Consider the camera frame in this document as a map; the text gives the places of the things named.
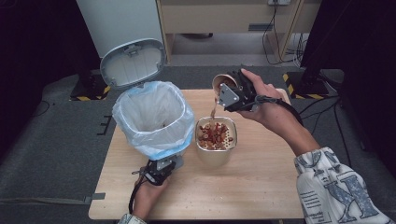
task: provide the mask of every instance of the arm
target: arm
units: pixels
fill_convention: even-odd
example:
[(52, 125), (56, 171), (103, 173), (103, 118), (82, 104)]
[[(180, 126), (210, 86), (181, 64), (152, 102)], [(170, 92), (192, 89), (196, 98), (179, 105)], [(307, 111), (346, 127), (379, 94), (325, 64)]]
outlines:
[[(245, 69), (242, 73), (253, 82), (257, 94), (282, 97), (273, 85), (264, 84), (259, 76)], [(311, 133), (289, 111), (280, 105), (262, 104), (254, 112), (239, 113), (282, 137), (296, 155), (297, 191), (307, 223), (394, 224), (374, 206), (361, 176), (341, 164), (331, 149), (320, 148)]]
[(132, 214), (125, 214), (119, 224), (143, 224), (149, 217), (149, 212), (154, 207), (162, 193), (169, 185), (170, 177), (166, 178), (161, 186), (154, 186), (149, 182), (144, 182), (134, 197), (134, 211)]
[[(272, 84), (264, 84), (261, 77), (245, 69), (242, 69), (242, 73), (253, 82), (257, 94), (283, 98), (283, 95)], [(296, 156), (320, 148), (311, 133), (280, 105), (263, 104), (254, 112), (239, 111), (238, 113), (246, 119), (259, 122), (268, 130), (282, 137)]]

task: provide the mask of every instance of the yellow black tape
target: yellow black tape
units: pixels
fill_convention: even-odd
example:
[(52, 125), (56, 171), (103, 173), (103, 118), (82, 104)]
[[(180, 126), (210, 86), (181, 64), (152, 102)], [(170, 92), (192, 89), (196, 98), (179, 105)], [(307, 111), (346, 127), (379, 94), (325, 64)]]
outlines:
[(81, 95), (81, 96), (76, 96), (76, 97), (70, 97), (70, 100), (71, 101), (104, 100), (104, 99), (106, 99), (109, 91), (110, 91), (110, 87), (106, 86), (101, 95), (96, 95), (96, 96)]
[(294, 88), (290, 82), (288, 74), (283, 75), (283, 80), (285, 81), (286, 86), (288, 87), (290, 98), (292, 98), (292, 99), (317, 99), (317, 100), (319, 100), (319, 99), (327, 98), (329, 96), (328, 94), (297, 94), (294, 91)]

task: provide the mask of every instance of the patterned sleeve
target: patterned sleeve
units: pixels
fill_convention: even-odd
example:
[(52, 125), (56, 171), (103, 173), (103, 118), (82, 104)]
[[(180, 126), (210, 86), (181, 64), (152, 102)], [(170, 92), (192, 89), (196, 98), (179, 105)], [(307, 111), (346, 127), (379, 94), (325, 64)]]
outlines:
[(119, 221), (119, 224), (146, 224), (145, 221), (136, 216), (131, 216), (130, 214), (125, 214)]
[(305, 153), (294, 163), (306, 223), (395, 224), (374, 206), (361, 176), (341, 164), (331, 149)]

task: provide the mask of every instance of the gray carpet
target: gray carpet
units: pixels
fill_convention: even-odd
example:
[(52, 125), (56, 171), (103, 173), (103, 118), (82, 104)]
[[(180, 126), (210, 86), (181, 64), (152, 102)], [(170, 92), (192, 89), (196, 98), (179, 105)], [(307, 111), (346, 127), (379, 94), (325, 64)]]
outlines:
[[(211, 89), (212, 78), (237, 70), (238, 66), (165, 67), (155, 79), (171, 81), (181, 89)], [(295, 67), (249, 67), (267, 83), (286, 88), (282, 75), (297, 71)], [(115, 121), (103, 133), (107, 117), (122, 91), (111, 90), (105, 100), (69, 101), (78, 76), (49, 84), (43, 91), (43, 102), (26, 126), (19, 141), (0, 167), (0, 199), (57, 198), (82, 201), (95, 191)], [(301, 111), (314, 100), (291, 100)], [(336, 98), (310, 107), (302, 117), (330, 106)], [(374, 152), (361, 150), (353, 124), (340, 106), (337, 115), (346, 139), (351, 165), (365, 179), (375, 205), (396, 220), (396, 180), (389, 174)], [(340, 161), (348, 157), (338, 131), (333, 110), (304, 120), (304, 125), (318, 142), (332, 148)], [(89, 205), (43, 205), (40, 203), (0, 204), (0, 223), (113, 223), (93, 221), (88, 217)], [(303, 223), (285, 220), (285, 223)]]

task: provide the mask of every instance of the trash can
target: trash can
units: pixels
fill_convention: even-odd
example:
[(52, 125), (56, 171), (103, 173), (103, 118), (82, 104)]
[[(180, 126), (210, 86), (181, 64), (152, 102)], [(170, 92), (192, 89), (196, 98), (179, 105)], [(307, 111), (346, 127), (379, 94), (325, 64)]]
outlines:
[(152, 161), (181, 155), (194, 128), (181, 90), (171, 82), (149, 81), (161, 73), (164, 55), (161, 42), (143, 39), (114, 48), (100, 66), (107, 85), (128, 89), (113, 106), (114, 120), (128, 144)]

